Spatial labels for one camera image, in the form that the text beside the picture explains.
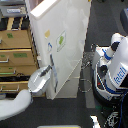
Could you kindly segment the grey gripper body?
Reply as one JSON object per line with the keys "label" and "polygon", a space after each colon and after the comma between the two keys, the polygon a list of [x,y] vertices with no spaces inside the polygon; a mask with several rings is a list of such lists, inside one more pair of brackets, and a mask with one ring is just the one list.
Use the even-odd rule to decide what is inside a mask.
{"label": "grey gripper body", "polygon": [[30,92],[35,96],[41,96],[47,90],[50,77],[50,65],[36,70],[29,78],[28,88]]}

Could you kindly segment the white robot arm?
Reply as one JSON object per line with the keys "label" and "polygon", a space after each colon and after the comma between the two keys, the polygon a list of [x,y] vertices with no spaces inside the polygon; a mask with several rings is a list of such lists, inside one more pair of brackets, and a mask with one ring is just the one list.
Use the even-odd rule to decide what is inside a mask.
{"label": "white robot arm", "polygon": [[42,67],[30,76],[28,88],[21,90],[13,100],[0,100],[0,121],[25,111],[33,96],[41,96],[47,90],[50,76],[51,66]]}

